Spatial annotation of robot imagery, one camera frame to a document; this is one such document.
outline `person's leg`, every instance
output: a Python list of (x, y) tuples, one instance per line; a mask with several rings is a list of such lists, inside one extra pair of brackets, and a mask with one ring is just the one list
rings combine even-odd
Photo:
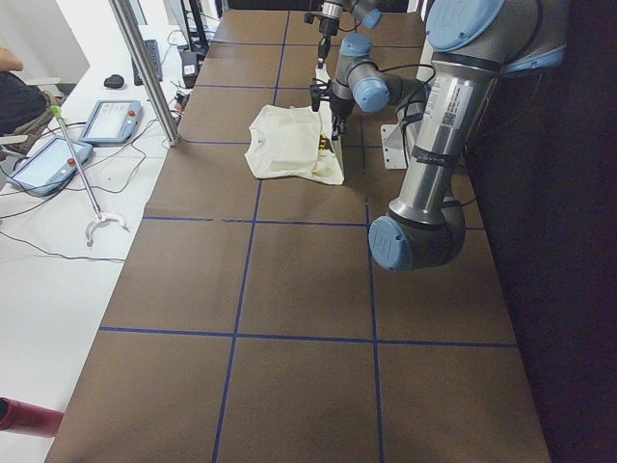
[(42, 132), (47, 125), (53, 119), (50, 106), (60, 106), (64, 102), (62, 97), (54, 96), (48, 92), (41, 92), (45, 98), (45, 110), (40, 116), (32, 119), (28, 123), (19, 126), (11, 135), (27, 135), (28, 140), (17, 145), (8, 145), (7, 148), (11, 151), (18, 152), (20, 154), (27, 154), (30, 148), (37, 142)]

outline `red object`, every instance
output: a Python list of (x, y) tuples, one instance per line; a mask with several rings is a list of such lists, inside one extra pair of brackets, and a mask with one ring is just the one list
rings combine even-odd
[(0, 431), (54, 437), (65, 414), (56, 410), (0, 398)]

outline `tablet screen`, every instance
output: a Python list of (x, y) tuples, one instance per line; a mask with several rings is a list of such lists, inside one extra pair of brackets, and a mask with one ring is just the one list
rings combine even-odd
[(94, 115), (93, 123), (82, 139), (115, 139), (121, 134), (130, 109), (130, 101), (107, 101), (100, 105)]
[[(73, 143), (76, 152), (84, 147)], [(39, 187), (46, 185), (50, 179), (66, 166), (67, 159), (70, 159), (70, 151), (67, 142), (58, 138), (47, 145), (43, 151), (39, 152), (28, 162), (19, 172), (12, 177), (14, 180), (25, 185)]]

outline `barcode label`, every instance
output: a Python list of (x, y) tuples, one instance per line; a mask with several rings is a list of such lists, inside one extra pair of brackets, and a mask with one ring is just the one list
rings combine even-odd
[(454, 129), (461, 127), (472, 93), (473, 87), (468, 85), (454, 85), (450, 88), (445, 105), (442, 106), (441, 125)]
[(456, 122), (456, 114), (453, 113), (445, 113), (443, 115), (442, 123), (445, 125), (454, 125)]

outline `grabber claw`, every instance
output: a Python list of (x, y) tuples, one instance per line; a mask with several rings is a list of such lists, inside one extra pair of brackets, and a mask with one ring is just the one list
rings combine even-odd
[(126, 221), (124, 220), (124, 217), (122, 217), (119, 214), (115, 214), (113, 212), (102, 212), (101, 211), (96, 215), (96, 217), (94, 217), (92, 222), (88, 224), (88, 226), (86, 227), (86, 240), (87, 240), (86, 244), (88, 245), (89, 248), (92, 247), (92, 245), (94, 244), (94, 238), (93, 238), (94, 229), (96, 229), (97, 227), (107, 227), (110, 222), (118, 222), (119, 225), (123, 229), (125, 229), (127, 232), (130, 232), (130, 230), (126, 226)]

